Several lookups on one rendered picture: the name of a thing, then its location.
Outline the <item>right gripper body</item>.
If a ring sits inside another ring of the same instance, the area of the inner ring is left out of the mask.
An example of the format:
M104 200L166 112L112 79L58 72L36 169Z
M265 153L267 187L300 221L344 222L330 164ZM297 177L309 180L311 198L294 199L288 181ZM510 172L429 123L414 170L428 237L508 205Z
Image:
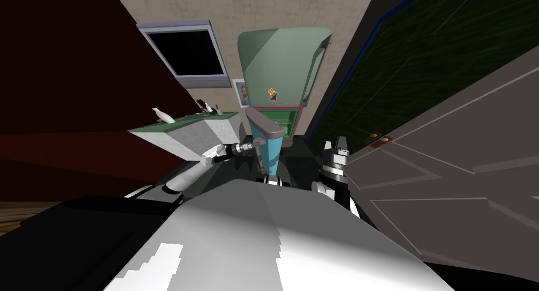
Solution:
M347 164L349 151L340 148L323 149L323 170L343 170Z

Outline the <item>grey and blue fridge door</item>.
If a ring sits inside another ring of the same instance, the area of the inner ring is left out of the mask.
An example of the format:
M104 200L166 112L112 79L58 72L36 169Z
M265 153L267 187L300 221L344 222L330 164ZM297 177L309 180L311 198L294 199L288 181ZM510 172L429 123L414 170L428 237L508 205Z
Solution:
M261 152L267 175L277 175L278 161L285 130L252 107L245 108L245 114L253 138L257 139L261 137L266 140L266 144L261 146Z

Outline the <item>grey fridge door handle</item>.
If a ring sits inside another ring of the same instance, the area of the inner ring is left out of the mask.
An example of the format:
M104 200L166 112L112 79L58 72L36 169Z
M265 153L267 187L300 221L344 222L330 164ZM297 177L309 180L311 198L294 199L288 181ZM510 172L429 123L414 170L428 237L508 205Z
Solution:
M264 165L263 158L262 158L261 146L255 147L255 152L256 152L258 165L259 165L261 174L262 175L267 175L267 170L266 170L266 167Z

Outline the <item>door knob with brown plate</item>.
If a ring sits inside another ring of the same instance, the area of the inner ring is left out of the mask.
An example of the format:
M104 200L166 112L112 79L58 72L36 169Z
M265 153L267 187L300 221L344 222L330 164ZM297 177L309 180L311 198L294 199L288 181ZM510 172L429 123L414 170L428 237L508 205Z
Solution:
M373 149L378 149L383 145L394 141L394 138L388 135L382 135L380 133L371 134L369 137L368 145Z

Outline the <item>green topped marble counter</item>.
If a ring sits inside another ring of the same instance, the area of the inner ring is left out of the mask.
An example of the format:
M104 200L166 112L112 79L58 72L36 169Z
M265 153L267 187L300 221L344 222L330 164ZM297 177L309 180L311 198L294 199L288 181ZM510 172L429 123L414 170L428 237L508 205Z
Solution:
M245 127L238 112L222 112L201 99L201 112L131 129L129 132L187 161L199 161L216 145L242 142Z

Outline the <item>small portrait picture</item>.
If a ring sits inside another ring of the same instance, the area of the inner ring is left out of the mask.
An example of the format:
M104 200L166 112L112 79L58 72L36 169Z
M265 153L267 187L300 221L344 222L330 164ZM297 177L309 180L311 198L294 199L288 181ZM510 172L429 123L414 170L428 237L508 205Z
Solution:
M249 106L249 97L244 79L232 79L233 87L241 108Z

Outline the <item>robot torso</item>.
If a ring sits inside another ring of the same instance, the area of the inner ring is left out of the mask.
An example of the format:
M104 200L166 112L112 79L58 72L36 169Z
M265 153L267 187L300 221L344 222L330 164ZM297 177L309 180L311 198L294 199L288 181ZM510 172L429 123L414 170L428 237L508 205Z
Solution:
M454 291L318 192L236 179L179 206L103 291Z

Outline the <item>grey framed window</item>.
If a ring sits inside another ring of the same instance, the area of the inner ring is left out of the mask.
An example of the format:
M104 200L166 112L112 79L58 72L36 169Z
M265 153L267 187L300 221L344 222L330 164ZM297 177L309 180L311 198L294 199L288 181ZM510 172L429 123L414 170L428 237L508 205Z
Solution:
M183 88L231 87L208 19L137 23L136 26Z

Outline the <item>grey panelled door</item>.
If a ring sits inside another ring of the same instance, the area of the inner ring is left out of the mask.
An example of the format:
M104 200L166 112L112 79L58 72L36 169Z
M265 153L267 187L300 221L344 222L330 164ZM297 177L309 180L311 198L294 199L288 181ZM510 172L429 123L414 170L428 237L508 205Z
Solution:
M421 260L539 282L539 46L352 155L354 199Z

